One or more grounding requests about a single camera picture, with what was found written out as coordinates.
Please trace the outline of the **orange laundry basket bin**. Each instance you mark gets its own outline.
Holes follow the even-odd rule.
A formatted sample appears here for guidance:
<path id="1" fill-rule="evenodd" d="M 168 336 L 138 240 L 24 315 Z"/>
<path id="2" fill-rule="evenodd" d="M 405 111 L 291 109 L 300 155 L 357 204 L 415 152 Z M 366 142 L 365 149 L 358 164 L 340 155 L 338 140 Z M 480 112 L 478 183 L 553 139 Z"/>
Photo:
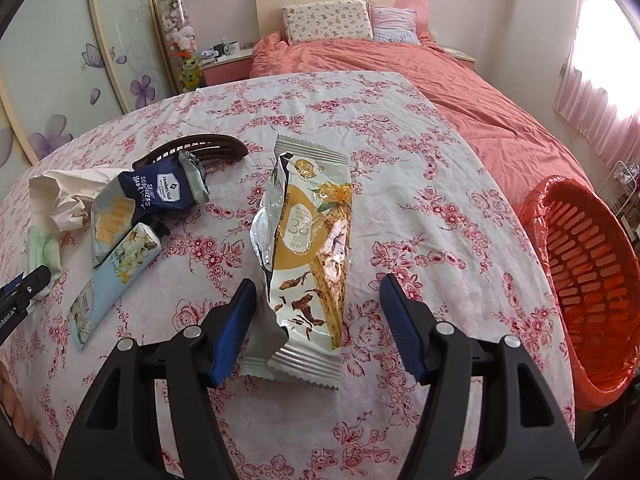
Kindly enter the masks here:
<path id="1" fill-rule="evenodd" d="M 605 408 L 639 364 L 638 258 L 608 205 L 574 179 L 542 180 L 518 218 L 561 310 L 576 408 Z"/>

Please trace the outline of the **floral hand cream tube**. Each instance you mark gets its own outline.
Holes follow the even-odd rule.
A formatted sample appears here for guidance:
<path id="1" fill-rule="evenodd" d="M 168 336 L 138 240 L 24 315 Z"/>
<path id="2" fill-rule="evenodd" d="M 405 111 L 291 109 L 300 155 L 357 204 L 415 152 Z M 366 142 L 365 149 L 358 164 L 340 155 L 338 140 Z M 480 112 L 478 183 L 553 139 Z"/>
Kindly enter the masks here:
<path id="1" fill-rule="evenodd" d="M 92 274 L 68 311 L 70 334 L 84 348 L 102 318 L 160 254 L 168 226 L 157 215 L 137 223 Z"/>

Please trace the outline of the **navy soda cracker bag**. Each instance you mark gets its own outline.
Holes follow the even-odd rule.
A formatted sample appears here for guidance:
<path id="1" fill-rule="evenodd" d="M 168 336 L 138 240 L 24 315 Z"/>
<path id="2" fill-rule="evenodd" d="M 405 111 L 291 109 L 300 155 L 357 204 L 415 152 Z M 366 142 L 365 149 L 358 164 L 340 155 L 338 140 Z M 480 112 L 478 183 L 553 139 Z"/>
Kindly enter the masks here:
<path id="1" fill-rule="evenodd" d="M 140 221 L 207 201 L 204 168 L 186 150 L 120 172 L 102 188 L 91 208 L 92 265 L 99 266 Z"/>

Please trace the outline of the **pink white nightstand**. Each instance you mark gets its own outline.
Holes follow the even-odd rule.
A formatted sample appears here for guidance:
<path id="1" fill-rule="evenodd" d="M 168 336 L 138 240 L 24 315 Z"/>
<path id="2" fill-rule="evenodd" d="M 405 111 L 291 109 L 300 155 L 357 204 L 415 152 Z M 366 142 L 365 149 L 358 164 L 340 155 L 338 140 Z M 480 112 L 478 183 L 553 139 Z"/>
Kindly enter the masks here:
<path id="1" fill-rule="evenodd" d="M 253 64 L 253 49 L 242 49 L 222 60 L 207 60 L 202 64 L 205 83 L 208 86 L 228 84 L 247 79 Z"/>

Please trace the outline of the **white mug on nightstand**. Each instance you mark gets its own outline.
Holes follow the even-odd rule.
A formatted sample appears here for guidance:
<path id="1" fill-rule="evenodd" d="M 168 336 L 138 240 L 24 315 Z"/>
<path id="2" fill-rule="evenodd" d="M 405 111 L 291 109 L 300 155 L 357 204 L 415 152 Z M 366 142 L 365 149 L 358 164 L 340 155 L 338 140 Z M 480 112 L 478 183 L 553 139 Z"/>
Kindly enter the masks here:
<path id="1" fill-rule="evenodd" d="M 225 55 L 236 55 L 239 52 L 240 52 L 240 43 L 239 43 L 239 41 L 227 42 L 224 45 L 224 54 Z"/>

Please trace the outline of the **crumpled white tissue paper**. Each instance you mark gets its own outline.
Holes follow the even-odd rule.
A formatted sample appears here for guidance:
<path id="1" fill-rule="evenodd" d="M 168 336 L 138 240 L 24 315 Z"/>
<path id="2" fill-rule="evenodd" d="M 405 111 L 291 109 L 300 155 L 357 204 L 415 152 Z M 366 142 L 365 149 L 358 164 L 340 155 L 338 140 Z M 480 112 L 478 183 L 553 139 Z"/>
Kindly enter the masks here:
<path id="1" fill-rule="evenodd" d="M 79 230 L 89 219 L 96 196 L 122 168 L 46 170 L 28 180 L 30 224 L 45 233 Z"/>

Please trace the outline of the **pale green wrapper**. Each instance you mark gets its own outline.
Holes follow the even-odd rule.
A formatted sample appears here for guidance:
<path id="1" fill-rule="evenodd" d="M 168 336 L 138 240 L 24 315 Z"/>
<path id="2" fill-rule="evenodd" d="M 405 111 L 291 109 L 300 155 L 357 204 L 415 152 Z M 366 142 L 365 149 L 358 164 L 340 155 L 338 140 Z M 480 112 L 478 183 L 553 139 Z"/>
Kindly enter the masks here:
<path id="1" fill-rule="evenodd" d="M 36 270 L 38 266 L 46 266 L 51 273 L 49 284 L 35 296 L 35 300 L 43 300 L 62 273 L 60 242 L 53 234 L 38 226 L 30 226 L 27 230 L 27 272 Z"/>

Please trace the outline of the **wardrobe with purple flowers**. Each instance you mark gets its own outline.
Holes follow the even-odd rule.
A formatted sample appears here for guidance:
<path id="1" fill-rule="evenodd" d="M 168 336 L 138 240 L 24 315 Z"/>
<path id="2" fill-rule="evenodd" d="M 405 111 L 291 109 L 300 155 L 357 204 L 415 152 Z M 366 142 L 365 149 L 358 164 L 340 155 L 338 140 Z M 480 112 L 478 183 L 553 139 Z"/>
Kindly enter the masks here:
<path id="1" fill-rule="evenodd" d="M 152 0 L 1 0 L 1 184 L 172 95 Z"/>

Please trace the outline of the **floral cream pillow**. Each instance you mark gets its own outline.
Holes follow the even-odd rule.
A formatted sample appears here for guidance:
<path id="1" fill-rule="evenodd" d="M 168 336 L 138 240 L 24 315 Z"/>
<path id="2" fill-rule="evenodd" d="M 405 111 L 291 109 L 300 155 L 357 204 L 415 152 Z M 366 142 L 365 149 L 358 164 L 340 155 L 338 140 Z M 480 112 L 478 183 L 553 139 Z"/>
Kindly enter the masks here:
<path id="1" fill-rule="evenodd" d="M 373 39 L 367 3 L 363 0 L 293 4 L 282 8 L 282 18 L 289 44 Z"/>

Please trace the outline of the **dark brown hair clip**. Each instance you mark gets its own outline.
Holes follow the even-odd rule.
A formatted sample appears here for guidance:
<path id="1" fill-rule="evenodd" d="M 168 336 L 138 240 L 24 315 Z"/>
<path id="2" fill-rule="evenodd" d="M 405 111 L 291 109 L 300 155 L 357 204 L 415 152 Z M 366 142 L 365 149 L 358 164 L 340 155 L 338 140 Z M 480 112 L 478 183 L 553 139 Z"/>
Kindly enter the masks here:
<path id="1" fill-rule="evenodd" d="M 215 160 L 233 160 L 235 162 L 248 154 L 246 145 L 234 136 L 197 133 L 171 140 L 154 148 L 149 154 L 136 160 L 132 164 L 132 168 L 139 169 L 149 166 L 181 151 L 189 152 L 203 164 L 210 164 Z"/>

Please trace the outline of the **striped pink pillow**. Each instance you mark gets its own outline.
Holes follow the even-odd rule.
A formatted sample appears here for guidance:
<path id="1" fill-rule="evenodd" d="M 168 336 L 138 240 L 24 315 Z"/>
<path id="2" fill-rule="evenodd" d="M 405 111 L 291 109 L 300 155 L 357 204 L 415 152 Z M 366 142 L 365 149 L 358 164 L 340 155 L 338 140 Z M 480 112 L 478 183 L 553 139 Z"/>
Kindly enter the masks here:
<path id="1" fill-rule="evenodd" d="M 368 12 L 374 41 L 420 44 L 416 10 L 381 6 L 369 1 Z"/>

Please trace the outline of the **floral pink white tablecloth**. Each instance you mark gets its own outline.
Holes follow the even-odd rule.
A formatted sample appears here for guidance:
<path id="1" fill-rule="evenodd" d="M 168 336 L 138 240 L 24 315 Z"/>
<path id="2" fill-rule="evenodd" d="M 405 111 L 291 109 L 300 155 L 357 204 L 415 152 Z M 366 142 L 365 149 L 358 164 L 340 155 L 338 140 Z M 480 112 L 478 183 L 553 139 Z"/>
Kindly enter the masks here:
<path id="1" fill-rule="evenodd" d="M 44 456 L 55 462 L 120 338 L 148 344 L 201 321 L 244 278 L 336 385 L 282 382 L 288 354 L 250 376 L 248 349 L 210 393 L 243 479 L 393 479 L 427 391 L 405 371 L 378 303 L 405 294 L 471 337 L 518 337 L 564 422 L 575 401 L 560 312 L 510 203 L 457 129 L 403 76 L 273 76 L 151 104 L 82 134 L 25 172 L 1 204 L 1 276 L 24 269 L 29 182 L 52 170 L 128 168 L 191 133 L 248 149 L 207 173 L 206 204 L 167 218 L 162 252 L 77 347 L 68 311 L 91 274 L 91 233 L 68 234 L 61 275 L 2 347 Z"/>

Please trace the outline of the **gold white snack wrapper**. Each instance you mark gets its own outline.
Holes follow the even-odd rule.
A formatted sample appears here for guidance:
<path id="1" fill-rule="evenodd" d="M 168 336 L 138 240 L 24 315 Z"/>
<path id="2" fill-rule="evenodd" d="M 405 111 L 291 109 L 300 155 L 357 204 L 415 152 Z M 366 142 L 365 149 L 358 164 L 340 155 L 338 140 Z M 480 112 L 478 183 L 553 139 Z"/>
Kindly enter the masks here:
<path id="1" fill-rule="evenodd" d="M 242 361 L 245 375 L 336 389 L 352 230 L 345 155 L 278 136 L 276 163 L 250 227 L 264 290 Z"/>

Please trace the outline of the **salmon pink bed duvet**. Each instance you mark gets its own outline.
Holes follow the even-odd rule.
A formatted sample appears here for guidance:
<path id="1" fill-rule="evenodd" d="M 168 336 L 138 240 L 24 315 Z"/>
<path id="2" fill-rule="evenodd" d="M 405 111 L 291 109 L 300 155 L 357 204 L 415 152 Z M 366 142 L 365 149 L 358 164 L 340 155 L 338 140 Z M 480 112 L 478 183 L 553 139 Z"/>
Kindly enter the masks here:
<path id="1" fill-rule="evenodd" d="M 572 152 L 521 107 L 433 41 L 393 44 L 339 39 L 288 44 L 278 32 L 253 48 L 250 76 L 377 70 L 404 76 L 470 144 L 510 204 L 518 208 L 548 177 L 592 190 Z"/>

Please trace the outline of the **plush toy display tube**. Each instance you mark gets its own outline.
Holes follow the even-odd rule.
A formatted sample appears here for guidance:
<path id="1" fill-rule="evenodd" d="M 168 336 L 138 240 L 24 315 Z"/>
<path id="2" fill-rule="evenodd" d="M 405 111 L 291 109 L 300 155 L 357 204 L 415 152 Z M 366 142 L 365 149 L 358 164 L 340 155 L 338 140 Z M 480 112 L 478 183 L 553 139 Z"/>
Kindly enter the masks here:
<path id="1" fill-rule="evenodd" d="M 182 60 L 191 55 L 200 58 L 186 0 L 160 0 L 160 29 L 172 74 L 179 90 L 184 92 L 180 81 Z"/>

